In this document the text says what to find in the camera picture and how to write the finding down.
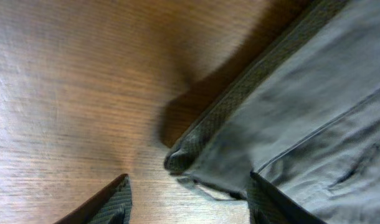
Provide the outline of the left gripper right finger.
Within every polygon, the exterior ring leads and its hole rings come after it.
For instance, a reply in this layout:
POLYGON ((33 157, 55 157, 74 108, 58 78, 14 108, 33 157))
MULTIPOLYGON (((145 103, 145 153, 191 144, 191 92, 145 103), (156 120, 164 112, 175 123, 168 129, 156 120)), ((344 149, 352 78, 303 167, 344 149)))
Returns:
POLYGON ((326 224, 255 172, 250 173, 247 202, 251 224, 326 224))

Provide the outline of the grey cargo shorts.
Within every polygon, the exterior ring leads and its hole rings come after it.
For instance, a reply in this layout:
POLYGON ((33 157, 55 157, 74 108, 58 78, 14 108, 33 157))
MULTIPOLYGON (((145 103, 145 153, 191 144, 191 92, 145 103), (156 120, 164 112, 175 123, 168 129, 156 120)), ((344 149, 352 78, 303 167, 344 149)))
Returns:
POLYGON ((326 223, 380 223, 380 0, 314 1, 164 167, 208 200, 247 202, 255 172, 326 223))

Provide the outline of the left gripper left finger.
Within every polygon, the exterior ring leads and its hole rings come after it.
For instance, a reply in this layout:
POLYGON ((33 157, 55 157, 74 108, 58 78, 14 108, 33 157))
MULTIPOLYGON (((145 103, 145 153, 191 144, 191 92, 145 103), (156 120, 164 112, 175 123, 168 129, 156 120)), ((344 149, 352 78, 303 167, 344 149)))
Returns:
POLYGON ((132 206, 130 177, 121 174, 55 224, 129 224, 132 206))

